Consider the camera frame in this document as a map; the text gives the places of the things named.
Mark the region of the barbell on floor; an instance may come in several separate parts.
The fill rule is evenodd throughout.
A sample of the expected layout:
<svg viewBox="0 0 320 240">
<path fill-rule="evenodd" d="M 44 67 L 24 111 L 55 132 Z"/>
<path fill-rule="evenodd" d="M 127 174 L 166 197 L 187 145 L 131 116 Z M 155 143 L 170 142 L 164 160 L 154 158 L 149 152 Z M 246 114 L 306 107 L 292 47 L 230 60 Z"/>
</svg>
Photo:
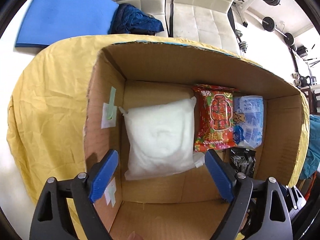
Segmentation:
<svg viewBox="0 0 320 240">
<path fill-rule="evenodd" d="M 279 30 L 276 26 L 275 21 L 271 17 L 264 17 L 262 19 L 262 26 L 265 31 L 268 32 L 278 32 L 283 36 L 284 42 L 287 46 L 293 46 L 295 44 L 294 36 L 291 33 L 284 33 L 283 31 Z"/>
</svg>

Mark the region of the dark blue knitted cloth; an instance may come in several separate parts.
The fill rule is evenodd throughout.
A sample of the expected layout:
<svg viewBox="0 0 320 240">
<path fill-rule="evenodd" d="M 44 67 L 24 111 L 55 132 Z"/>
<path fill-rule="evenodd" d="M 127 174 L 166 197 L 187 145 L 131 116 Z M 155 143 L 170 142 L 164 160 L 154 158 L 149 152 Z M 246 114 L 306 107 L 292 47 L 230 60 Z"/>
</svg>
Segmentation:
<svg viewBox="0 0 320 240">
<path fill-rule="evenodd" d="M 129 3 L 124 3 L 120 4 L 114 13 L 108 34 L 155 36 L 162 31 L 164 28 L 160 20 Z"/>
</svg>

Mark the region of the light blue tissue pack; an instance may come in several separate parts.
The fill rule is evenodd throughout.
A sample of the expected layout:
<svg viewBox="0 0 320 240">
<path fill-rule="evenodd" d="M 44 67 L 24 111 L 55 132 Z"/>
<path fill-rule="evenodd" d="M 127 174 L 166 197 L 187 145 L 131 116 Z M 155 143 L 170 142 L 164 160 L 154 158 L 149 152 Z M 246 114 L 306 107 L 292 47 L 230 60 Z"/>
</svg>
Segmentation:
<svg viewBox="0 0 320 240">
<path fill-rule="evenodd" d="M 238 147 L 254 150 L 262 144 L 264 101 L 262 96 L 233 98 L 233 140 Z"/>
</svg>

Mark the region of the chrome dumbbell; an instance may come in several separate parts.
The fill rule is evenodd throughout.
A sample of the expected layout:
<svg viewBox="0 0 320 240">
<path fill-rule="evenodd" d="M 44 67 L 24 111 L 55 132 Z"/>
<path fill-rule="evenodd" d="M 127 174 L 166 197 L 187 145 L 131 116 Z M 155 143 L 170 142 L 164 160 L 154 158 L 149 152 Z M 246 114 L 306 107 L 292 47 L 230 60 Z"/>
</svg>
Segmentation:
<svg viewBox="0 0 320 240">
<path fill-rule="evenodd" d="M 235 35 L 238 41 L 240 51 L 242 51 L 243 53 L 246 53 L 248 49 L 248 44 L 242 39 L 243 33 L 240 30 L 236 29 Z"/>
</svg>

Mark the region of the yellow tablecloth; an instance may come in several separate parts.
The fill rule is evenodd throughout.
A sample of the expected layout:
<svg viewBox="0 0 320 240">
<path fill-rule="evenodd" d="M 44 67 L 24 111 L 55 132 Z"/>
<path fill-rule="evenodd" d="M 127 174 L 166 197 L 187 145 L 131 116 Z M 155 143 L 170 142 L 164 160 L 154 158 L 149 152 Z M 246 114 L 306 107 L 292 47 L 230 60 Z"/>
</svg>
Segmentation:
<svg viewBox="0 0 320 240">
<path fill-rule="evenodd" d="M 90 169 L 84 152 L 87 94 L 94 64 L 89 46 L 99 36 L 111 42 L 171 39 L 124 34 L 80 36 L 58 41 L 33 58 L 13 90 L 7 133 L 11 153 L 33 202 L 38 201 L 49 177 L 72 179 Z M 172 39 L 238 56 L 207 44 Z"/>
</svg>

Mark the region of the white padded chair near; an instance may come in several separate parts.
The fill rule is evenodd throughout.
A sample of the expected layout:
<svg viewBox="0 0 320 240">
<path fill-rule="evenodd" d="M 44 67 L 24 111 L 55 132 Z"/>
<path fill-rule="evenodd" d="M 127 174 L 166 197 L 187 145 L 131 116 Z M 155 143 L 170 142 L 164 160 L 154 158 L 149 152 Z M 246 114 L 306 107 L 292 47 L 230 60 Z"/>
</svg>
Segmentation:
<svg viewBox="0 0 320 240">
<path fill-rule="evenodd" d="M 171 35 L 239 54 L 236 35 L 228 18 L 233 1 L 173 0 Z"/>
</svg>

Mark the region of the blue foam mat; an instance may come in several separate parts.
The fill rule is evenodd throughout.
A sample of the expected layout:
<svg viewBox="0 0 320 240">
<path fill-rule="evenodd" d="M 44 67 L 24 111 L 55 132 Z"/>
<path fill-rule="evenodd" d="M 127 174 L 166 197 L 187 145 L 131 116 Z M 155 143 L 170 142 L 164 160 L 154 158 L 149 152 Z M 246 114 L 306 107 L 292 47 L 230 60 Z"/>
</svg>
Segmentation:
<svg viewBox="0 0 320 240">
<path fill-rule="evenodd" d="M 15 46 L 44 48 L 70 37 L 109 34 L 118 7 L 112 0 L 32 0 Z"/>
</svg>

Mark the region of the black snack packet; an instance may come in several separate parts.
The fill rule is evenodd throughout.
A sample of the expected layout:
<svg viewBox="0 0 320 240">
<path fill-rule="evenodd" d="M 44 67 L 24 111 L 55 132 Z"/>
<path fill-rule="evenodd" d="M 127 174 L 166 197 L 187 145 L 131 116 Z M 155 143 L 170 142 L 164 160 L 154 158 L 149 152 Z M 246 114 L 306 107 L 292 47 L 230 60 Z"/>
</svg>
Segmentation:
<svg viewBox="0 0 320 240">
<path fill-rule="evenodd" d="M 237 171 L 244 173 L 247 177 L 253 178 L 256 164 L 255 151 L 246 148 L 231 148 L 231 166 Z"/>
</svg>

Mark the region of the red snack packet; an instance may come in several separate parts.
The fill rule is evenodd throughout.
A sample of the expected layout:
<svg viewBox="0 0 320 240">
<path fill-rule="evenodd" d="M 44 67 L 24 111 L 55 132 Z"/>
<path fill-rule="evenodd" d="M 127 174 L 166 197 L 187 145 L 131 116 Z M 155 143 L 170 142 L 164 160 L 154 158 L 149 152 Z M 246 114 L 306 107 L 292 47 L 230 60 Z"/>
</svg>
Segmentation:
<svg viewBox="0 0 320 240">
<path fill-rule="evenodd" d="M 194 150 L 225 150 L 236 146 L 233 139 L 233 93 L 235 88 L 196 84 L 200 123 Z"/>
</svg>

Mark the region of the open cardboard box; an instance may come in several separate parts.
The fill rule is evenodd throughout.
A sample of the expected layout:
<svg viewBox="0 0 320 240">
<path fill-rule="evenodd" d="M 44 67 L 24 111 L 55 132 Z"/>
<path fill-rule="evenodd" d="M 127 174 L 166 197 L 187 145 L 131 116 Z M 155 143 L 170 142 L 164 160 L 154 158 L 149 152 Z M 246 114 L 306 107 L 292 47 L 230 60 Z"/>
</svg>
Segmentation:
<svg viewBox="0 0 320 240">
<path fill-rule="evenodd" d="M 255 178 L 274 176 L 294 185 L 309 142 L 309 106 L 293 85 L 233 54 L 174 39 L 116 41 L 99 36 L 89 46 L 93 70 L 84 127 L 86 164 L 91 168 L 109 149 L 119 152 L 116 203 L 100 197 L 98 213 L 111 235 L 125 239 L 135 231 L 145 239 L 209 239 L 226 204 L 205 167 L 145 180 L 127 181 L 129 140 L 124 118 L 104 128 L 103 104 L 116 89 L 115 105 L 130 109 L 162 105 L 193 96 L 195 84 L 236 88 L 264 99 L 263 143 L 257 150 Z"/>
</svg>

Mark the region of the white soft pouch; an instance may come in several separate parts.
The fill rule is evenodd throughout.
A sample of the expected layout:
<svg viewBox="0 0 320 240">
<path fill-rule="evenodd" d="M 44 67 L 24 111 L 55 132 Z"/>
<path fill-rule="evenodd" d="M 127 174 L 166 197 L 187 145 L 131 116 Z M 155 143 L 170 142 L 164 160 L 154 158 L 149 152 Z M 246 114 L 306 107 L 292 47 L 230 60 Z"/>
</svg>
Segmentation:
<svg viewBox="0 0 320 240">
<path fill-rule="evenodd" d="M 171 176 L 204 165 L 194 151 L 196 98 L 121 109 L 130 143 L 126 180 Z"/>
</svg>

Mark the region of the teal cloth covered chair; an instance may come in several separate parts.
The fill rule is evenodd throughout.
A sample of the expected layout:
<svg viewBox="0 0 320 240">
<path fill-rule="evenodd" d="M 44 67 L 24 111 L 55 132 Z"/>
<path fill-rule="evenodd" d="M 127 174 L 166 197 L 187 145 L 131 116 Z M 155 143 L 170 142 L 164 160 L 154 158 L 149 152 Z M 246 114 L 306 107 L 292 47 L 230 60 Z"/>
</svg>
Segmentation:
<svg viewBox="0 0 320 240">
<path fill-rule="evenodd" d="M 301 180 L 310 178 L 319 167 L 320 151 L 320 123 L 319 115 L 310 115 L 310 138 L 306 159 L 299 178 Z"/>
</svg>

